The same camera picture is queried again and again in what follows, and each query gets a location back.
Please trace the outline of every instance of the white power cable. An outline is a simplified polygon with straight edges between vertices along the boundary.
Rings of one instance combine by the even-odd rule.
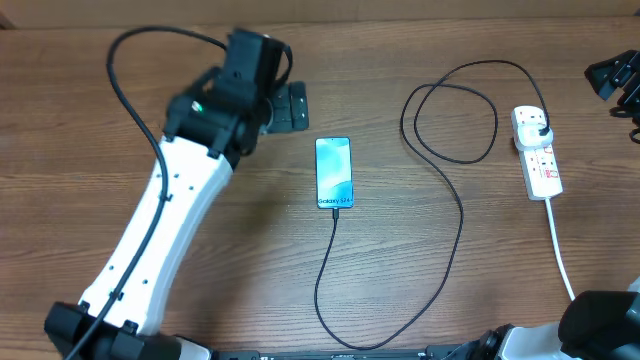
[[[573,294],[569,277],[564,269],[564,263],[562,262],[562,255],[560,255],[560,246],[558,246],[558,236],[556,235],[556,223],[553,221],[553,210],[551,210],[551,199],[545,198],[544,204],[547,206],[547,216],[549,217],[549,229],[551,230],[551,240],[553,242],[553,251],[556,253],[556,261],[558,262],[558,268],[560,269],[560,275],[562,275],[562,281],[564,286],[567,287],[569,298],[573,301],[576,296]]]

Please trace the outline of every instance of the black cable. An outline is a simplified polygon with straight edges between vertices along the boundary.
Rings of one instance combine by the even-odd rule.
[[[531,85],[533,85],[533,88],[536,91],[536,94],[538,94],[538,98],[540,99],[540,104],[542,104],[542,111],[544,112],[544,116],[547,118],[547,125],[545,125],[544,128],[540,129],[540,135],[547,135],[547,133],[549,132],[549,129],[551,128],[551,119],[549,119],[549,112],[547,111],[547,105],[544,103],[544,98],[542,97],[542,93],[540,92],[540,89],[538,88],[538,84],[536,84],[536,81],[533,80],[533,77],[531,76],[531,74],[529,74],[529,72],[523,68],[522,66],[512,62],[512,61],[508,61],[508,60],[480,60],[480,61],[474,61],[474,62],[470,62],[468,64],[464,64],[464,65],[460,65],[457,68],[449,71],[445,76],[443,76],[442,78],[440,78],[440,80],[438,80],[435,85],[431,88],[431,90],[429,90],[429,92],[427,93],[427,95],[424,96],[424,99],[422,100],[422,102],[420,103],[420,107],[418,107],[418,113],[420,112],[420,109],[422,109],[422,105],[424,104],[424,102],[427,100],[427,98],[429,97],[429,95],[431,95],[431,93],[438,87],[440,86],[443,82],[445,82],[449,76],[451,74],[453,74],[454,72],[466,68],[468,66],[472,66],[472,65],[478,65],[478,64],[506,64],[506,65],[511,65],[514,66],[518,69],[520,69],[520,71],[522,71],[527,78],[529,78],[529,81],[531,82]],[[435,151],[431,150],[420,138],[420,136],[418,135],[418,140],[420,141],[420,143],[422,144],[422,146],[424,146],[430,153],[432,153],[433,155],[443,159],[443,160],[448,160],[451,162],[455,162],[457,164],[465,164],[465,162],[459,162],[459,161],[452,161],[453,159],[448,159],[446,157],[443,157],[442,155],[436,153]],[[478,160],[476,160],[475,162],[478,162],[480,160],[482,160],[484,158],[484,156],[486,156],[486,154],[481,156]]]
[[[324,272],[327,260],[329,258],[329,253],[331,252],[331,247],[333,245],[333,239],[335,238],[336,228],[338,226],[338,217],[336,216],[337,215],[337,209],[334,209],[334,213],[333,213],[333,219],[334,219],[334,221],[333,221],[333,231],[331,233],[331,239],[329,240],[329,246],[327,247],[327,252],[326,252],[326,254],[324,256],[324,260],[322,262],[322,266],[320,268],[320,272],[318,274],[318,278],[316,279],[316,286],[315,286],[315,291],[314,291],[314,294],[313,294],[313,301],[314,301],[314,305],[315,305],[315,309],[316,309],[316,315],[318,316],[318,320],[320,320],[320,324],[322,324],[322,327],[327,331],[327,333],[334,340],[336,340],[338,343],[342,344],[343,346],[346,346],[346,347],[348,347],[350,349],[354,349],[354,350],[374,350],[374,349],[377,349],[377,348],[379,348],[381,346],[386,345],[391,340],[393,340],[398,335],[400,335],[409,326],[411,326],[416,320],[418,320],[418,318],[420,318],[420,316],[422,316],[422,314],[424,314],[425,311],[427,311],[429,309],[431,304],[433,304],[433,302],[437,299],[438,295],[440,295],[440,292],[444,288],[444,285],[447,282],[447,279],[449,278],[449,273],[451,272],[451,267],[453,265],[453,259],[455,257],[456,250],[458,248],[458,243],[460,242],[460,235],[462,234],[462,226],[464,224],[464,209],[463,209],[463,206],[462,206],[462,200],[460,199],[460,196],[458,195],[458,192],[456,191],[455,187],[453,186],[453,184],[451,183],[451,180],[449,180],[447,175],[445,175],[445,173],[442,172],[442,170],[440,170],[440,168],[433,161],[429,160],[418,149],[416,149],[415,146],[413,146],[411,144],[411,142],[407,138],[407,135],[406,135],[406,133],[404,131],[404,116],[405,116],[405,113],[407,111],[407,107],[409,106],[409,103],[411,102],[411,99],[413,98],[415,93],[418,92],[422,88],[431,87],[431,89],[427,92],[427,94],[422,99],[422,102],[420,103],[420,106],[418,107],[418,110],[416,111],[416,115],[414,117],[414,122],[413,122],[414,132],[415,132],[416,137],[418,138],[418,141],[420,142],[420,144],[425,149],[427,149],[430,153],[432,153],[433,155],[435,155],[435,156],[437,156],[437,157],[439,157],[439,158],[441,158],[443,160],[446,160],[446,161],[449,161],[449,162],[453,162],[453,163],[456,163],[456,164],[474,164],[474,163],[482,161],[482,159],[484,159],[489,154],[491,149],[493,148],[493,144],[495,143],[496,136],[498,134],[498,111],[496,109],[496,106],[486,95],[484,95],[483,93],[481,93],[481,92],[479,92],[479,91],[477,91],[475,89],[472,89],[472,88],[469,88],[469,87],[466,87],[466,86],[461,86],[461,85],[443,84],[443,82],[446,81],[451,74],[453,74],[454,72],[456,72],[456,71],[458,71],[458,70],[460,70],[462,68],[465,68],[465,67],[471,66],[471,65],[486,64],[486,63],[502,63],[502,64],[512,65],[512,66],[515,66],[518,69],[522,70],[522,72],[524,72],[525,75],[527,75],[527,77],[531,81],[534,89],[536,90],[536,93],[538,94],[538,97],[540,98],[540,102],[542,103],[542,107],[543,107],[545,116],[547,118],[547,125],[546,125],[546,127],[544,129],[541,129],[540,133],[542,134],[542,132],[544,131],[544,134],[546,134],[549,131],[549,125],[550,125],[550,123],[549,123],[549,114],[547,112],[547,108],[546,108],[546,105],[544,103],[544,99],[542,98],[542,94],[541,94],[540,90],[538,89],[538,86],[537,86],[536,82],[533,80],[533,78],[531,77],[531,75],[529,74],[529,72],[527,70],[525,70],[522,66],[520,66],[520,65],[518,65],[516,63],[510,62],[510,61],[506,61],[506,60],[483,60],[483,61],[475,61],[475,62],[472,62],[472,63],[464,64],[464,65],[458,66],[457,68],[455,68],[455,69],[451,70],[450,72],[448,72],[445,76],[443,76],[435,84],[420,85],[415,90],[413,90],[413,92],[411,92],[411,95],[409,95],[409,98],[407,99],[406,103],[404,104],[404,107],[402,108],[402,114],[400,115],[400,134],[402,135],[402,138],[403,138],[404,142],[407,144],[407,146],[413,152],[415,152],[418,156],[420,156],[420,158],[422,158],[429,165],[431,165],[431,167],[433,167],[433,169],[436,170],[436,172],[438,174],[440,174],[440,176],[442,176],[442,178],[444,179],[445,183],[447,184],[447,186],[451,190],[453,198],[456,201],[456,204],[458,205],[458,209],[460,211],[460,224],[458,225],[458,232],[456,234],[456,239],[455,239],[455,241],[453,243],[453,249],[451,251],[451,256],[449,257],[449,262],[447,264],[447,268],[446,268],[444,276],[442,278],[442,282],[440,283],[440,286],[438,287],[436,292],[433,294],[433,296],[426,303],[426,305],[422,309],[420,309],[420,311],[418,311],[418,313],[413,318],[411,318],[411,320],[409,320],[405,325],[403,325],[399,330],[397,330],[395,333],[393,333],[386,340],[384,340],[382,342],[379,342],[379,343],[377,343],[375,345],[371,345],[371,346],[355,346],[355,345],[351,345],[351,344],[345,342],[344,340],[340,339],[337,335],[335,335],[329,329],[327,324],[325,324],[324,319],[322,318],[322,315],[320,314],[320,308],[318,306],[318,287],[320,285],[320,280],[322,278],[322,274]],[[437,153],[433,149],[431,149],[422,140],[422,138],[420,137],[420,134],[419,134],[419,131],[418,131],[418,126],[417,126],[417,121],[418,121],[418,117],[420,115],[420,111],[422,110],[422,106],[424,105],[426,100],[429,98],[431,93],[437,87],[448,87],[448,88],[454,88],[454,89],[459,89],[459,90],[464,90],[464,91],[471,92],[471,93],[483,98],[489,104],[489,106],[491,106],[491,109],[493,110],[493,114],[494,114],[494,118],[495,118],[493,136],[491,137],[491,142],[490,142],[487,150],[480,157],[478,157],[477,159],[475,159],[475,160],[457,160],[457,159],[452,159],[450,157],[444,156],[444,155],[442,155],[440,153]]]
[[[80,340],[76,343],[76,345],[73,347],[73,349],[71,349],[69,354],[67,354],[67,356],[65,357],[65,360],[72,360],[78,354],[78,352],[80,352],[80,350],[82,350],[83,346],[91,339],[91,337],[93,336],[95,331],[98,329],[98,327],[100,327],[100,325],[102,324],[102,321],[107,316],[107,313],[109,312],[109,310],[111,310],[111,307],[113,306],[113,304],[116,302],[116,300],[120,296],[120,293],[122,292],[122,289],[124,288],[125,284],[127,283],[127,280],[129,279],[129,276],[131,276],[131,273],[133,272],[133,270],[135,269],[136,265],[138,264],[138,260],[140,260],[140,257],[144,253],[144,250],[146,249],[147,245],[149,244],[149,241],[151,240],[151,236],[153,235],[153,232],[155,231],[156,226],[158,225],[158,222],[160,221],[160,216],[162,215],[162,210],[164,209],[164,204],[165,204],[165,202],[167,200],[167,192],[168,192],[168,186],[169,186],[169,176],[168,176],[168,172],[167,172],[167,164],[165,162],[164,156],[162,155],[162,150],[160,149],[160,146],[158,145],[158,142],[153,137],[153,134],[151,133],[149,128],[144,124],[144,122],[142,121],[142,119],[140,118],[138,113],[136,113],[136,111],[133,109],[133,107],[131,106],[131,104],[129,103],[127,98],[125,97],[124,93],[122,92],[122,89],[120,89],[120,86],[118,85],[118,80],[116,78],[115,71],[113,69],[113,59],[115,57],[116,50],[118,49],[118,46],[120,46],[120,44],[125,39],[127,39],[127,38],[129,38],[131,36],[140,34],[140,33],[157,32],[157,31],[159,31],[159,32],[171,32],[171,33],[190,36],[190,37],[193,37],[193,38],[196,38],[196,39],[200,39],[200,40],[206,41],[208,43],[211,43],[213,45],[216,45],[216,46],[222,48],[223,50],[226,50],[226,46],[223,43],[221,43],[220,41],[216,40],[216,39],[210,38],[210,37],[202,35],[202,34],[195,33],[193,31],[184,30],[184,29],[180,29],[180,28],[175,28],[175,27],[171,27],[171,26],[145,26],[145,27],[141,27],[141,28],[137,28],[137,29],[133,29],[133,30],[127,31],[127,32],[123,33],[122,35],[118,36],[113,41],[111,46],[109,47],[109,52],[107,54],[107,74],[109,76],[109,82],[111,83],[111,86],[113,87],[113,91],[115,91],[116,95],[118,96],[118,99],[122,103],[122,106],[124,106],[125,109],[127,109],[127,111],[129,112],[129,115],[131,115],[131,117],[133,118],[133,121],[135,121],[136,125],[138,125],[138,127],[140,128],[140,130],[142,131],[144,136],[149,141],[149,144],[151,144],[151,147],[153,148],[153,152],[155,153],[156,158],[158,159],[158,164],[160,165],[160,172],[162,174],[162,188],[160,190],[160,198],[159,198],[159,201],[158,201],[158,206],[156,208],[156,212],[153,215],[153,219],[151,220],[151,223],[149,224],[149,228],[147,230],[147,233],[145,234],[144,238],[142,239],[142,242],[140,243],[140,246],[138,247],[138,250],[136,251],[135,255],[131,258],[131,262],[129,263],[129,265],[127,266],[127,269],[122,274],[122,277],[118,281],[118,284],[116,285],[115,289],[111,292],[111,294],[109,294],[109,300],[107,300],[107,302],[104,305],[104,307],[102,308],[102,310],[100,310],[100,313],[98,314],[98,316],[94,320],[93,324],[91,324],[91,326],[84,333],[82,338],[80,338]]]

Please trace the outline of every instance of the power socket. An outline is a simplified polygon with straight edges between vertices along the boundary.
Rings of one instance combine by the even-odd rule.
[[[553,131],[540,135],[540,129],[547,125],[547,118],[542,109],[535,106],[518,106],[511,112],[513,140],[520,151],[533,150],[553,142]]]
[[[558,163],[551,145],[518,153],[530,200],[544,200],[562,193]]]

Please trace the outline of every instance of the phone screen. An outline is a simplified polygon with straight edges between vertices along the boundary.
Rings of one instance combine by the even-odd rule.
[[[319,208],[353,207],[349,138],[316,140],[316,184]]]

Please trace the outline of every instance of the white power strip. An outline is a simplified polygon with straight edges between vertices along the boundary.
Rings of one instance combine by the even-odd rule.
[[[562,182],[560,181],[556,156],[551,146],[553,132],[549,131],[551,135],[546,136],[541,136],[538,132],[538,128],[545,124],[543,119],[542,110],[534,106],[515,108],[511,113],[513,138],[520,155],[520,165],[522,165],[522,174],[529,199],[544,200],[545,202],[556,261],[569,298],[573,301],[575,295],[562,262],[550,200],[562,193]]]
[[[537,132],[538,126],[544,126],[544,114],[541,109],[534,106],[518,106],[511,113],[511,123],[513,125],[513,136],[520,154],[520,164],[524,174],[524,182],[527,186],[527,193],[531,200],[544,200],[562,193],[562,183],[556,162],[551,138],[549,135],[540,136]],[[527,139],[523,139],[523,130],[536,126],[536,131],[529,134]],[[539,144],[535,147],[522,144]]]

